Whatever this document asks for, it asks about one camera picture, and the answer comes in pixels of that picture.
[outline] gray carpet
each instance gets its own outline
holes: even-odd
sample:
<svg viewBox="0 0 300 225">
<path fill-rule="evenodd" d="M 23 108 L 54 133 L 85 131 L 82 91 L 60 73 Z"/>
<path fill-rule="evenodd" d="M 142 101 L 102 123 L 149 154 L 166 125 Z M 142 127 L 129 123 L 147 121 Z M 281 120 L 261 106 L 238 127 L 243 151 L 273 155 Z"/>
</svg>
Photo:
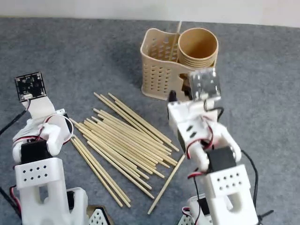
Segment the gray carpet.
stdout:
<svg viewBox="0 0 300 225">
<path fill-rule="evenodd" d="M 0 127 L 23 110 L 14 77 L 42 71 L 55 107 L 65 108 L 75 120 L 94 115 L 92 107 L 112 112 L 92 94 L 111 92 L 178 145 L 168 127 L 166 102 L 145 97 L 140 91 L 139 53 L 147 29 L 175 31 L 176 25 L 176 22 L 1 18 Z M 263 223 L 298 224 L 300 29 L 184 22 L 181 30 L 192 27 L 205 27 L 219 39 L 217 72 L 225 107 L 221 122 L 256 163 L 260 174 L 257 211 L 275 210 Z M 11 139 L 28 117 L 24 116 L 0 137 L 0 184 L 5 190 L 15 184 Z M 173 157 L 179 159 L 181 154 L 174 153 Z M 117 225 L 174 225 L 181 217 L 181 207 L 195 195 L 193 182 L 187 181 L 195 165 L 185 160 L 148 216 L 152 200 L 94 155 L 132 199 L 132 208 L 121 209 L 116 204 L 70 143 L 59 155 L 64 161 L 66 185 L 84 188 L 89 203 L 105 205 Z M 242 162 L 253 184 L 252 167 L 245 157 Z M 171 172 L 162 167 L 159 170 L 166 176 Z M 154 196 L 164 182 L 158 176 L 151 176 L 149 184 Z M 0 224 L 20 224 L 2 197 Z"/>
</svg>

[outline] pile of chopsticks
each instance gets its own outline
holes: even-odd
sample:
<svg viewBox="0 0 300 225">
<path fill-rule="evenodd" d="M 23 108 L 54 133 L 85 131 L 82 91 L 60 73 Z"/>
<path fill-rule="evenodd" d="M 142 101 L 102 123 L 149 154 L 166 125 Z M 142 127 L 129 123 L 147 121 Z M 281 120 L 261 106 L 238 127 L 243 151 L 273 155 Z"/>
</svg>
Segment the pile of chopsticks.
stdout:
<svg viewBox="0 0 300 225">
<path fill-rule="evenodd" d="M 146 122 L 114 95 L 108 93 L 114 102 L 103 95 L 98 95 L 97 93 L 94 93 L 94 95 L 128 123 L 98 109 L 93 109 L 97 113 L 97 118 L 92 116 L 90 119 L 87 118 L 84 120 L 83 123 L 70 120 L 83 134 L 83 137 L 87 140 L 87 144 L 92 149 L 147 196 L 154 199 L 154 196 L 150 193 L 152 187 L 145 180 L 149 179 L 149 174 L 165 178 L 158 171 L 157 164 L 161 164 L 167 168 L 176 166 L 178 163 L 171 158 L 171 152 L 172 150 L 179 151 L 179 149 L 171 143 L 169 138 Z M 71 142 L 117 204 L 120 207 L 123 206 L 119 200 L 120 198 L 130 207 L 130 199 L 117 183 L 112 180 L 79 138 L 74 136 Z"/>
</svg>

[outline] perforated basket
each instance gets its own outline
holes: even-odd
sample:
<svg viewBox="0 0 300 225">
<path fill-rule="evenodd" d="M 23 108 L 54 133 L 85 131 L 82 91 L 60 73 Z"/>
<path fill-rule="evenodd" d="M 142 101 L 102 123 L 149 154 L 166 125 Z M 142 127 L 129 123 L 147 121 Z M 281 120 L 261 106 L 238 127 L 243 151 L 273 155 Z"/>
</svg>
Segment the perforated basket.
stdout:
<svg viewBox="0 0 300 225">
<path fill-rule="evenodd" d="M 175 40 L 171 60 L 172 45 Z M 144 95 L 167 100 L 171 90 L 176 91 L 178 100 L 188 100 L 184 89 L 186 79 L 194 68 L 176 62 L 178 35 L 151 28 L 147 30 L 141 46 L 142 55 L 142 92 Z"/>
</svg>

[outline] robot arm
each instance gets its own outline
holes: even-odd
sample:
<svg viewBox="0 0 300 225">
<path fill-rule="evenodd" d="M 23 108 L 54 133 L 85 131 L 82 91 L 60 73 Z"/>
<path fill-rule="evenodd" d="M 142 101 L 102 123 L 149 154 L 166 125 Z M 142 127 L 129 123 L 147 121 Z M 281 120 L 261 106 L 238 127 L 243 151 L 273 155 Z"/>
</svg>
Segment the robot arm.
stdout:
<svg viewBox="0 0 300 225">
<path fill-rule="evenodd" d="M 20 102 L 31 114 L 13 138 L 22 224 L 87 225 L 86 192 L 79 187 L 66 189 L 62 160 L 54 157 L 73 135 L 71 121 L 64 109 L 55 111 L 40 72 L 17 77 L 15 82 Z M 40 187 L 48 192 L 43 200 Z"/>
<path fill-rule="evenodd" d="M 220 99 L 215 77 L 214 68 L 192 73 L 190 85 L 194 99 L 191 101 L 176 101 L 175 93 L 170 93 L 169 124 L 187 158 L 195 161 L 203 174 L 201 182 L 213 224 L 257 225 L 248 175 L 244 165 L 237 165 L 241 150 L 226 127 L 218 123 L 218 111 L 213 110 L 214 101 Z M 206 84 L 214 85 L 213 88 L 205 86 L 203 82 L 210 78 L 211 82 Z M 199 210 L 202 211 L 195 201 L 189 201 L 194 221 Z M 201 218 L 199 224 L 206 224 L 207 221 L 201 221 Z"/>
</svg>

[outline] paper cup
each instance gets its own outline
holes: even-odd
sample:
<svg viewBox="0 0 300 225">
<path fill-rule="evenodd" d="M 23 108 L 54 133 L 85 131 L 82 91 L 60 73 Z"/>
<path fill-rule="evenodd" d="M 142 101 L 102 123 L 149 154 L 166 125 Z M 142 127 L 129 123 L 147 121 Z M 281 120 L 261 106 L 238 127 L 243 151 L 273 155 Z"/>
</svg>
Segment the paper cup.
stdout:
<svg viewBox="0 0 300 225">
<path fill-rule="evenodd" d="M 183 32 L 178 40 L 178 60 L 193 68 L 213 65 L 218 55 L 218 40 L 207 29 L 192 28 Z"/>
</svg>

